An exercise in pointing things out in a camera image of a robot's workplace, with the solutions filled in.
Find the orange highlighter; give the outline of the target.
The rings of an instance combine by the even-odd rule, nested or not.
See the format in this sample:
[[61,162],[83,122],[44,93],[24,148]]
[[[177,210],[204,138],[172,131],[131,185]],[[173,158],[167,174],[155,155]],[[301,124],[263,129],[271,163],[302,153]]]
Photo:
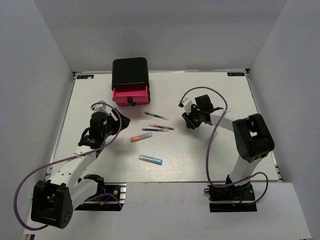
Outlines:
[[147,133],[144,133],[144,134],[141,134],[141,135],[137,135],[137,136],[131,137],[130,138],[130,142],[131,143],[135,143],[135,142],[138,142],[138,141],[149,139],[151,137],[153,137],[153,134],[151,132],[147,132]]

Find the pink top drawer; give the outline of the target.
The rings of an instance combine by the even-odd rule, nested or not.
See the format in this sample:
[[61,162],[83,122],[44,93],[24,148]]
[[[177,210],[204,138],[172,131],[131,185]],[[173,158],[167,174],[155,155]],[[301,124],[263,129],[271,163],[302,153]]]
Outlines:
[[131,103],[146,104],[149,102],[149,87],[145,84],[115,86],[112,100],[124,106]]

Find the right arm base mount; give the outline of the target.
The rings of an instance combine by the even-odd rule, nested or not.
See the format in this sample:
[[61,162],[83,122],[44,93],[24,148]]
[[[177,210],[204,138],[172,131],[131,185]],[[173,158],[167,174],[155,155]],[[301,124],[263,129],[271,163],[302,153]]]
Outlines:
[[208,195],[211,213],[249,213],[256,212],[257,205],[252,184],[216,188],[208,185],[204,189]]

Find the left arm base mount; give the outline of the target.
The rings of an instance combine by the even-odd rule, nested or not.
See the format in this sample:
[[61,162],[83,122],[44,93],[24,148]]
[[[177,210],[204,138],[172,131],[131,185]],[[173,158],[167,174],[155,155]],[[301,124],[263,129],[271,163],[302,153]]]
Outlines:
[[104,183],[103,196],[86,201],[78,206],[76,211],[119,212],[126,199],[126,183]]

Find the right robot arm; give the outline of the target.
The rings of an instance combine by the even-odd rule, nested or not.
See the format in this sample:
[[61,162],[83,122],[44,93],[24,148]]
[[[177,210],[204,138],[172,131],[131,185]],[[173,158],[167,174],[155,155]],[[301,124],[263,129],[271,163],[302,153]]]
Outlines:
[[[256,176],[253,172],[257,165],[274,150],[274,140],[261,114],[237,119],[226,108],[214,107],[207,94],[195,100],[196,103],[193,103],[191,99],[184,98],[179,102],[179,107],[185,110],[182,118],[187,128],[195,130],[202,123],[213,126],[205,156],[207,180],[214,188],[226,188],[226,195],[236,200],[243,195],[243,186]],[[238,152],[236,164],[223,185],[214,184],[209,171],[210,150],[218,127],[233,132]]]

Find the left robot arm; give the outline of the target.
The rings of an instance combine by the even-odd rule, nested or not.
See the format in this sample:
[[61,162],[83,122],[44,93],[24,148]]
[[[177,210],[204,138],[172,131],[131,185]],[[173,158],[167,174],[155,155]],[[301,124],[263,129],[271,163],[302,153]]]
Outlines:
[[104,178],[84,172],[98,158],[106,139],[126,129],[130,121],[117,110],[111,113],[97,111],[91,115],[89,127],[82,132],[74,158],[67,160],[48,180],[40,180],[34,186],[32,221],[64,229],[77,207],[107,195]]

